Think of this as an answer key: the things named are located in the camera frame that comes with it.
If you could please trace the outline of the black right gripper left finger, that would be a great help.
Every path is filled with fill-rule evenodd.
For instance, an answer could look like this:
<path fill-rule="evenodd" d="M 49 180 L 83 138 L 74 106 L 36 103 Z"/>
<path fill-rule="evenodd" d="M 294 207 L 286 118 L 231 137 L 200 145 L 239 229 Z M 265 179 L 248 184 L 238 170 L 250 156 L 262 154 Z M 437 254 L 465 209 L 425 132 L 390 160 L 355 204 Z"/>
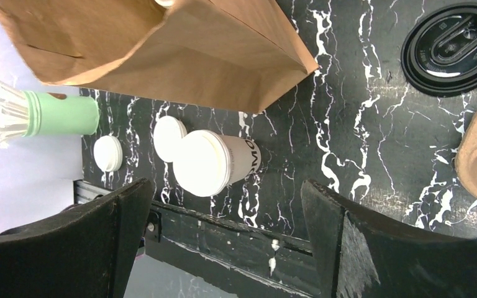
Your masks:
<path fill-rule="evenodd" d="M 0 297 L 122 297 L 152 188 L 142 178 L 0 233 Z"/>

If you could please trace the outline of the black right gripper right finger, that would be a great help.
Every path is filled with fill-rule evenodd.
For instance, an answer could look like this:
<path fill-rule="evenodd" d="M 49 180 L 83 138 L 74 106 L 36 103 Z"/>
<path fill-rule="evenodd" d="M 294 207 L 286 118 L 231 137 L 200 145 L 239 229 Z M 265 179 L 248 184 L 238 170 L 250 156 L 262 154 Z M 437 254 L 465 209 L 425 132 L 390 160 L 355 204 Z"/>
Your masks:
<path fill-rule="evenodd" d="M 477 297 L 477 238 L 412 227 L 311 179 L 301 202 L 322 297 Z"/>

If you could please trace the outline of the brown paper bag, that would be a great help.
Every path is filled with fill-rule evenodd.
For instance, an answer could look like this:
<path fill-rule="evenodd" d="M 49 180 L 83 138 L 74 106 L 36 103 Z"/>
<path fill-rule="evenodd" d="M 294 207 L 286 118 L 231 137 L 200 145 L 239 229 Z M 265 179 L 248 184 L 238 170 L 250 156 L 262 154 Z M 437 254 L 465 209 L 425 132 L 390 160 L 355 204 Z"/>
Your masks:
<path fill-rule="evenodd" d="M 318 65 L 275 1 L 0 1 L 43 83 L 248 113 Z"/>

